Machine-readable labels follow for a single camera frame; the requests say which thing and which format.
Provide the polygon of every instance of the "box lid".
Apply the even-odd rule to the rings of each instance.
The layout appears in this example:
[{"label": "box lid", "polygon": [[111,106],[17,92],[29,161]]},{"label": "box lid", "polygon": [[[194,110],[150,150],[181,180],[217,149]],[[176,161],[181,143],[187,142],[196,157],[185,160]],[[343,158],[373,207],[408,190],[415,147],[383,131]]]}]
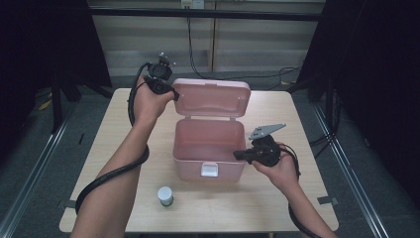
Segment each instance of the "box lid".
[{"label": "box lid", "polygon": [[242,117],[251,96],[241,81],[178,78],[172,86],[180,95],[176,112],[184,116]]}]

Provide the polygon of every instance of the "table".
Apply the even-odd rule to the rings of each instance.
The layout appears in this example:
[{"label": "table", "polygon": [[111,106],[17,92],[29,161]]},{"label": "table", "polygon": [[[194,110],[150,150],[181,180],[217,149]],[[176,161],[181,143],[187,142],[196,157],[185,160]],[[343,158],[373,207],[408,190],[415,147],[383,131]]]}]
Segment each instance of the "table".
[{"label": "table", "polygon": [[[80,177],[71,195],[79,193],[95,179],[117,150],[131,125],[127,113],[130,89],[117,89],[106,111]],[[268,178],[246,164],[241,179],[235,183],[183,181],[175,171],[172,149],[175,124],[182,119],[169,102],[149,139],[151,156],[142,165],[137,196],[127,232],[135,233],[228,233],[296,231],[287,211],[287,200]],[[256,126],[285,123],[272,134],[297,154],[300,184],[315,208],[333,229],[338,220],[331,204],[320,205],[317,198],[326,196],[318,167],[289,93],[252,91],[247,113],[239,118],[250,135]],[[171,187],[174,203],[164,207],[158,189]],[[71,232],[76,214],[67,208],[59,228]]]}]

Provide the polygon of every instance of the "pink box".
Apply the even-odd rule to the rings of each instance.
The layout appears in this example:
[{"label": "pink box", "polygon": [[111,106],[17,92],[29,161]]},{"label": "pink box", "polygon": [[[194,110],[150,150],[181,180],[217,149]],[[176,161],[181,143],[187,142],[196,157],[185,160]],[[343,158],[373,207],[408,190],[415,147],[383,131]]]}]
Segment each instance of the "pink box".
[{"label": "pink box", "polygon": [[176,123],[173,146],[179,177],[238,181],[246,162],[237,161],[233,152],[246,149],[246,135],[236,118],[247,110],[251,96],[248,84],[179,78],[172,86],[180,94],[176,112],[185,116]]}]

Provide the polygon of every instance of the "small bottle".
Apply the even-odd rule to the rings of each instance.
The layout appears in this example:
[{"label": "small bottle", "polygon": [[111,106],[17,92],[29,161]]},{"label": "small bottle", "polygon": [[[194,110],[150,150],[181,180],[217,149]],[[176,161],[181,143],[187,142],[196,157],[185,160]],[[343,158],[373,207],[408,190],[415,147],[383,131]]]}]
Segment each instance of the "small bottle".
[{"label": "small bottle", "polygon": [[157,197],[162,206],[171,206],[173,203],[172,190],[168,186],[161,187],[157,192]]}]

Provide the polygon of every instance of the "white wall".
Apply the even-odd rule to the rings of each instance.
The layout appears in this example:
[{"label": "white wall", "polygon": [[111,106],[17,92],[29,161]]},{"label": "white wall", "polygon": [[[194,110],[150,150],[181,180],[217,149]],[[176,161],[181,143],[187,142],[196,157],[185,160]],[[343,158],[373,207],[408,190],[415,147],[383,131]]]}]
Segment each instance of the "white wall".
[{"label": "white wall", "polygon": [[[180,0],[90,0],[89,4],[180,8]],[[321,13],[323,6],[322,0],[205,1],[205,9],[229,11]],[[161,52],[176,62],[174,72],[192,71],[185,18],[94,16],[93,19],[111,76],[133,75],[143,62],[156,60]],[[194,62],[199,71],[299,66],[315,28],[313,22],[191,19]]]}]

